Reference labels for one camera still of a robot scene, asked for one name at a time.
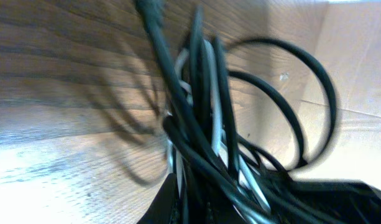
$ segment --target wooden surface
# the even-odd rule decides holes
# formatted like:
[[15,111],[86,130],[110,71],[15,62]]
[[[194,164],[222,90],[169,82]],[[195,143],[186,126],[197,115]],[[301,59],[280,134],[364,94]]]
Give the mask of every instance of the wooden surface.
[[[197,2],[166,3],[173,55]],[[226,43],[271,35],[312,53],[326,10],[310,1],[203,5],[206,34]],[[290,98],[303,92],[308,71],[285,52],[247,47],[227,60]],[[278,109],[252,86],[231,88],[239,132],[266,138],[260,130]],[[135,223],[166,174],[164,100],[132,1],[0,0],[0,223]]]

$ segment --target wooden table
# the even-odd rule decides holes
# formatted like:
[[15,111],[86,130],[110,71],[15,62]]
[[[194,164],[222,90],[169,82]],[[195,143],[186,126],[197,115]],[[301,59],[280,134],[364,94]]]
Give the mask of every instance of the wooden table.
[[[197,2],[166,2],[173,56]],[[203,6],[206,36],[216,31],[228,43],[270,35],[310,52],[326,8],[284,0]],[[303,91],[297,83],[308,71],[285,52],[244,48],[227,59],[286,96]],[[231,88],[238,130],[257,141],[263,127],[253,124],[266,96],[235,80]],[[0,0],[0,223],[135,223],[167,172],[164,104],[132,1]]]

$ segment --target coiled cable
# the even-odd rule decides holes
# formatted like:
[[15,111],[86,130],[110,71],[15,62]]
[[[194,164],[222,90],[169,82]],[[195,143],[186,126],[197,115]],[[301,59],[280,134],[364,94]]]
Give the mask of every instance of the coiled cable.
[[[183,56],[186,53],[183,55],[181,53],[178,58],[180,62],[177,61],[177,66],[174,66],[161,31],[162,8],[156,2],[158,1],[138,0],[135,1],[135,5],[142,16],[145,30],[167,86],[173,111],[172,115],[168,115],[164,119],[163,128],[178,152],[176,153],[177,159],[183,159],[184,166],[191,167],[208,184],[220,189],[249,223],[278,223],[280,217],[277,215],[277,210],[291,212],[307,223],[333,221],[340,223],[339,220],[323,212],[308,211],[313,208],[307,207],[291,194],[292,180],[288,174],[290,170],[284,168],[266,150],[251,144],[238,135],[227,84],[227,77],[230,75],[260,88],[273,99],[296,136],[299,156],[294,169],[297,169],[314,162],[324,153],[336,124],[336,95],[333,84],[321,64],[309,53],[282,40],[252,38],[236,42],[227,48],[230,50],[244,44],[269,44],[281,47],[298,57],[316,74],[328,99],[330,119],[321,150],[307,162],[304,157],[303,131],[290,105],[283,96],[263,80],[247,73],[227,70],[225,51],[219,37],[213,38],[212,45],[204,40],[201,29],[201,7],[196,10],[189,46],[185,46],[188,48],[190,83],[186,84],[180,80],[178,70],[185,64],[186,59],[184,58],[187,56]],[[216,78],[212,63],[215,64]],[[256,162],[239,150],[239,143],[251,152]],[[217,156],[221,144],[227,147],[227,168],[222,159]],[[268,159],[276,171],[267,170],[260,160],[260,156]],[[240,190],[243,187],[238,181],[241,173],[246,177],[246,187],[253,191],[255,198]]]

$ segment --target white cable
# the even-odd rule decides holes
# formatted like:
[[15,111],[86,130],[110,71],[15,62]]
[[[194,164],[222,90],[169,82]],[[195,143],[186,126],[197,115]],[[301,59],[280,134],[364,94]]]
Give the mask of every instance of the white cable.
[[[191,86],[189,84],[187,84],[186,82],[184,82],[183,80],[181,80],[182,78],[182,75],[181,75],[181,71],[182,71],[182,68],[183,66],[185,65],[186,61],[188,60],[189,58],[189,51],[187,49],[182,49],[182,51],[179,53],[178,57],[177,57],[177,60],[175,61],[175,72],[177,73],[177,76],[179,78],[179,81],[180,81],[180,85],[182,88],[184,88],[188,93],[188,102],[193,104],[193,99],[191,98]],[[178,150],[175,151],[176,152],[176,168],[177,168],[177,183],[178,183],[178,191],[179,191],[179,197],[180,197],[180,192],[181,192],[181,188],[182,188],[182,178],[183,176],[185,175],[184,174],[184,169],[183,169],[183,161],[182,161],[182,155],[180,154],[180,152]]]
[[[218,75],[216,73],[216,63],[215,63],[216,60],[215,60],[215,54],[214,54],[212,45],[207,40],[204,40],[204,44],[206,46],[206,51],[207,51],[209,71],[211,72],[211,95],[213,99],[213,134],[212,134],[211,147],[214,153],[217,156],[219,156],[219,150],[221,146],[224,146],[224,144],[221,144],[221,138],[224,135],[224,131],[223,131],[221,99],[219,97]],[[185,62],[187,61],[188,57],[189,57],[189,51],[187,49],[183,49],[180,52],[175,62],[175,71],[178,75],[178,78],[180,79],[181,87],[184,88],[190,95],[191,86],[188,83],[181,80],[181,70]],[[181,184],[182,184],[182,176],[183,176],[183,162],[182,162],[181,154],[179,153],[179,151],[176,151],[176,152],[177,152],[176,153],[177,181],[178,181],[178,189],[180,192]],[[261,207],[265,211],[270,212],[270,206],[267,199],[265,198],[257,181],[255,180],[255,177],[252,175],[251,170],[249,169],[249,167],[247,166],[246,162],[244,161],[241,155],[239,155],[239,162],[240,162],[240,170],[241,170],[239,172],[239,181],[243,182],[247,188],[251,189],[252,193],[255,195]]]
[[[171,112],[166,110],[166,116],[172,116]],[[168,163],[168,173],[173,172],[173,150],[172,150],[173,144],[169,138],[167,138],[167,163]]]
[[213,97],[213,134],[211,140],[211,147],[213,151],[218,156],[219,149],[221,148],[221,138],[222,138],[222,109],[221,109],[221,99],[219,97],[219,87],[218,87],[218,75],[216,74],[216,62],[215,53],[213,46],[204,40],[204,44],[207,50],[209,71],[211,73],[211,94]]
[[[207,41],[204,40],[207,49],[208,62],[209,62],[209,71],[211,72],[211,91],[213,92],[213,100],[214,100],[214,108],[213,108],[213,138],[211,141],[211,147],[213,148],[215,154],[219,155],[220,142],[222,138],[222,109],[221,109],[221,100],[219,99],[219,88],[218,88],[218,75],[216,73],[216,64],[215,64],[215,54],[213,46]],[[266,200],[264,193],[262,193],[255,177],[252,175],[251,170],[248,168],[246,162],[239,155],[240,162],[240,170],[242,172],[239,173],[239,180],[242,177],[241,174],[244,175],[248,182],[248,186],[250,187],[252,193],[257,198],[261,207],[270,212],[270,206],[268,201]]]

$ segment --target gray cable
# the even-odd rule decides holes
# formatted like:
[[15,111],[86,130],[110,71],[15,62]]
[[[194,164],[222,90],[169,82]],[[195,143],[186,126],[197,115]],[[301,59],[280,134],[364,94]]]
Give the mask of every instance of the gray cable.
[[[215,63],[216,60],[215,60],[213,46],[207,40],[204,40],[204,44],[206,46],[209,69],[211,72],[211,95],[213,99],[213,134],[212,134],[211,147],[214,153],[217,156],[219,156],[219,151],[221,148],[221,138],[224,133],[223,133],[221,100],[219,97],[219,88],[218,88],[218,76],[216,73],[216,63]],[[189,51],[187,49],[183,49],[180,52],[179,56],[177,57],[177,60],[175,61],[175,72],[177,73],[180,79],[181,87],[184,88],[188,93],[191,93],[191,86],[189,86],[189,84],[181,80],[181,70],[183,66],[185,65],[185,62],[188,60],[188,57],[189,57]],[[183,164],[182,164],[181,154],[178,151],[177,151],[176,160],[177,160],[177,174],[179,174],[177,175],[178,189],[180,191],[181,179],[183,175],[182,173]],[[256,182],[255,177],[252,175],[251,170],[248,168],[246,162],[242,158],[242,156],[239,156],[239,162],[240,162],[240,169],[241,169],[241,172],[239,173],[239,179],[244,178],[246,180],[245,181],[246,187],[251,189],[252,193],[255,195],[261,207],[264,210],[270,212],[270,205],[267,199],[265,198],[263,192],[261,191],[258,183]],[[247,216],[245,218],[250,222],[250,217]]]

